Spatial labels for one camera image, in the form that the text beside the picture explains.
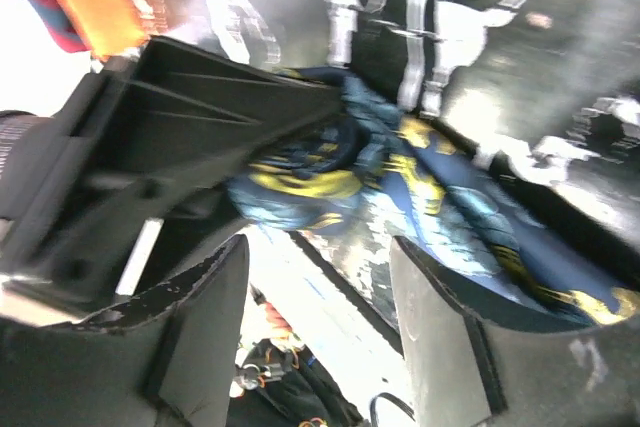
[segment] blue and yellow fabric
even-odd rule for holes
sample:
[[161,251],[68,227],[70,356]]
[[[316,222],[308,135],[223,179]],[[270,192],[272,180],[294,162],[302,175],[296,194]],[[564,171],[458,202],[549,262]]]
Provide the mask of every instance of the blue and yellow fabric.
[[640,310],[640,294],[568,247],[440,132],[359,78],[328,67],[281,74],[341,86],[345,113],[229,182],[247,218],[340,235],[366,197],[443,265],[514,302],[600,325]]

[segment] screw hole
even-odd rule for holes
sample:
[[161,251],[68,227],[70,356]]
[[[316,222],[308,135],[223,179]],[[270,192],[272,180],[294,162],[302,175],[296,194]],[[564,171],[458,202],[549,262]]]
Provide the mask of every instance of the screw hole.
[[160,197],[160,191],[162,190],[160,184],[155,180],[147,180],[140,192],[140,197],[146,200],[155,199]]
[[89,273],[89,262],[86,260],[74,260],[67,270],[69,280],[82,280]]

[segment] cable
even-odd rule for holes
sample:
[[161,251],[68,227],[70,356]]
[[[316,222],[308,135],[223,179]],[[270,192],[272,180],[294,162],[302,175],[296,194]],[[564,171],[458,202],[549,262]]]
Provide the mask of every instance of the cable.
[[373,399],[371,399],[371,402],[369,403],[369,415],[371,417],[371,427],[379,427],[378,411],[376,409],[376,406],[378,405],[378,399],[388,400],[393,405],[395,405],[400,410],[402,410],[405,414],[407,414],[407,416],[411,420],[413,420],[414,422],[416,421],[413,409],[409,407],[403,400],[400,400],[398,397],[396,397],[393,394],[390,394],[389,392],[381,392],[378,395],[376,395]]

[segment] folded fabric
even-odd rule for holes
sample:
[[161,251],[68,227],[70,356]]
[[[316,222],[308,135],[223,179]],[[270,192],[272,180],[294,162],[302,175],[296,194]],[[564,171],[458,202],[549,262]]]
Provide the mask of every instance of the folded fabric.
[[514,302],[586,324],[637,312],[640,294],[567,246],[433,127],[348,71],[282,74],[341,86],[346,109],[334,125],[229,182],[247,218],[340,235],[366,198],[394,234]]

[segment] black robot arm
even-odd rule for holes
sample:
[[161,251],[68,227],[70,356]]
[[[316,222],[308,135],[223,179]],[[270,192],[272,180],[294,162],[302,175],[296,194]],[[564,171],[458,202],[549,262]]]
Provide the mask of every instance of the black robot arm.
[[330,120],[337,89],[151,40],[85,76],[52,119],[0,119],[0,272],[86,313],[114,298],[141,229],[163,219],[147,286],[197,264],[244,224],[222,184]]

